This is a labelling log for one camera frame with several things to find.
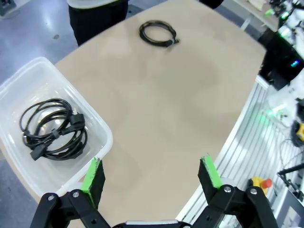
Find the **gray floor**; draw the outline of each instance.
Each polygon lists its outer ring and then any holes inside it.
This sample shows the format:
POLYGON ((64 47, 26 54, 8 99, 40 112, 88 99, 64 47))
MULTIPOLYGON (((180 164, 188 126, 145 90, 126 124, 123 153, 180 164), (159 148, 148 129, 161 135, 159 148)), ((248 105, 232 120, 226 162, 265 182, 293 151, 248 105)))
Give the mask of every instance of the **gray floor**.
MULTIPOLYGON (((165 0, 130 0, 128 17, 165 0)), ((217 12, 238 26, 243 19, 225 7, 217 12)), ((249 26, 254 38, 259 32, 249 26)), ((33 58, 44 56, 53 64, 77 48, 69 25, 65 0, 32 0, 0 19, 0 84, 33 58)), ((0 161, 0 228, 28 228, 37 204, 23 188, 6 161, 0 161)))

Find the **black pants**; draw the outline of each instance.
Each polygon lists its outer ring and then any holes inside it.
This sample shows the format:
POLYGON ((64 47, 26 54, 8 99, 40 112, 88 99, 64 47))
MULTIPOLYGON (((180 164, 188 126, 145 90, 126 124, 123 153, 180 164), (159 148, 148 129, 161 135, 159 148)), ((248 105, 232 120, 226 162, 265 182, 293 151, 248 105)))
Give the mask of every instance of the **black pants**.
POLYGON ((212 9, 217 8, 224 0, 199 0, 201 3, 209 6, 212 9))
POLYGON ((123 21, 128 12, 128 1, 116 2, 92 8, 75 9, 69 6, 70 24, 78 45, 123 21))

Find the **clear plastic bin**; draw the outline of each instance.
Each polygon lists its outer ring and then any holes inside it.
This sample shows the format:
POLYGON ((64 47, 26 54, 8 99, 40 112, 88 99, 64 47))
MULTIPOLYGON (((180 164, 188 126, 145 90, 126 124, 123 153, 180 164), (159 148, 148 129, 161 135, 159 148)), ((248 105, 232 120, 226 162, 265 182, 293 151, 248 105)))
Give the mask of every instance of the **clear plastic bin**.
POLYGON ((0 86, 0 138, 22 177, 39 196, 46 192, 64 195, 86 174, 90 161, 94 157, 103 158, 113 144, 112 132, 104 120, 42 57, 23 66, 0 86), (21 114, 31 105, 50 98, 65 99, 85 115, 88 142, 83 154, 76 159, 53 161, 41 157, 34 161, 31 150, 22 142, 21 114))

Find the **tan table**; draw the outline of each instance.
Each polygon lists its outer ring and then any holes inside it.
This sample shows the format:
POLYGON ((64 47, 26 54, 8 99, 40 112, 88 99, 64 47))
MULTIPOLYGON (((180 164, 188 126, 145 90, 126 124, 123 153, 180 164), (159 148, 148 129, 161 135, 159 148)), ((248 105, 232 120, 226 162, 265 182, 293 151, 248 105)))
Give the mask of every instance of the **tan table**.
POLYGON ((215 160, 235 124, 264 53, 203 4, 170 0, 103 32, 57 64, 113 132, 99 206, 110 225, 177 216, 199 185, 200 157, 215 160), (170 48, 143 42, 138 28, 150 19, 170 23, 181 42, 170 48))
POLYGON ((255 8, 253 5, 251 5, 247 0, 233 0, 233 1, 249 12, 248 17, 246 18, 246 20, 244 21, 244 23, 241 26, 242 30, 245 30, 247 28, 247 26, 250 24, 253 17, 256 17, 257 19, 259 19, 272 31, 276 32, 278 30, 279 19, 274 15, 265 17, 265 13, 269 9, 271 9, 271 6, 269 3, 265 3, 263 5, 262 11, 259 11, 257 8, 255 8))

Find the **coiled black cable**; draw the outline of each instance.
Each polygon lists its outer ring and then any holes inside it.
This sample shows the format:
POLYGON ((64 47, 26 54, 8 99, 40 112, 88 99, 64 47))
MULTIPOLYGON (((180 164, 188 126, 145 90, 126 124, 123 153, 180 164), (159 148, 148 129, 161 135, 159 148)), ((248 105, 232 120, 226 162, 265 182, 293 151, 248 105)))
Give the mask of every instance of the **coiled black cable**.
POLYGON ((159 46, 159 47, 169 47, 173 44, 179 43, 179 39, 176 39, 176 31, 172 28, 171 25, 169 25, 167 22, 161 21, 161 20, 149 20, 145 23, 143 23, 139 28, 139 36, 148 44, 159 46), (145 33, 145 28, 149 26, 156 26, 163 28, 165 30, 168 30, 172 34, 172 39, 169 39, 167 41, 157 41, 154 39, 151 39, 148 37, 145 33))
POLYGON ((34 160, 37 160, 42 156, 57 161, 73 159, 82 154, 83 149, 87 143, 87 132, 85 130, 84 115, 79 113, 74 114, 72 106, 69 104, 69 102, 60 98, 52 98, 29 107, 21 115, 19 126, 23 132, 23 143, 32 150, 30 155, 34 160), (25 128, 23 128, 22 120, 24 115, 35 107, 37 108, 29 117, 25 128), (45 116, 37 124, 34 133, 30 133, 29 125, 34 116, 42 111, 46 111, 47 109, 54 107, 59 107, 61 109, 45 116), (58 119, 63 120, 63 122, 57 129, 53 129, 48 134, 39 134, 45 124, 58 119), (56 150, 48 150, 48 146, 51 145, 54 140, 62 135, 66 135, 72 132, 74 133, 72 138, 64 146, 56 150))

